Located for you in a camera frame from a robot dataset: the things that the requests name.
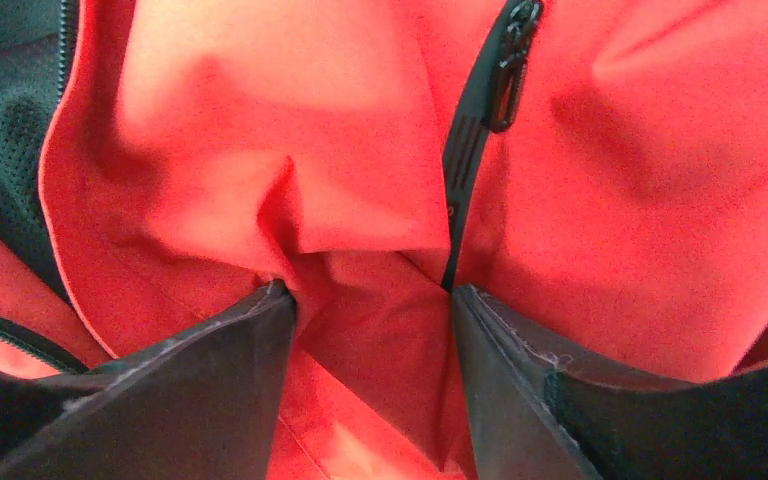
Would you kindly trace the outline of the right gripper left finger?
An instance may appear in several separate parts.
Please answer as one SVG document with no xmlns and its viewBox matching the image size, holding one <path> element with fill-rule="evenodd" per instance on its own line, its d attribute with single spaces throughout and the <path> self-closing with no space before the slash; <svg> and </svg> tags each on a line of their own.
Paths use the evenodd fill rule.
<svg viewBox="0 0 768 480">
<path fill-rule="evenodd" d="M 0 479 L 263 479 L 296 325 L 281 281 L 83 374 L 0 372 Z"/>
</svg>

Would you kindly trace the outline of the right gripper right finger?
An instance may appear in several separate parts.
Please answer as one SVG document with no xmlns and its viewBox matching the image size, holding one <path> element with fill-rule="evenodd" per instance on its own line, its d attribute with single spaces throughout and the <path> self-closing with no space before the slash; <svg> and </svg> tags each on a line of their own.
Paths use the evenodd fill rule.
<svg viewBox="0 0 768 480">
<path fill-rule="evenodd" d="M 768 479 L 768 366 L 695 384 L 632 368 L 471 285 L 452 293 L 482 479 Z"/>
</svg>

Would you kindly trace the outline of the red zip-up jacket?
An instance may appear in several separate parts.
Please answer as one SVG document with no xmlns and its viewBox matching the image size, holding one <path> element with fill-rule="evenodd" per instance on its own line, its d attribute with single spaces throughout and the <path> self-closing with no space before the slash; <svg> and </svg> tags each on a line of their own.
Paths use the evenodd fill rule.
<svg viewBox="0 0 768 480">
<path fill-rule="evenodd" d="M 263 479 L 482 479 L 463 285 L 701 384 L 768 366 L 768 1 L 0 1 L 0 372 L 281 281 Z"/>
</svg>

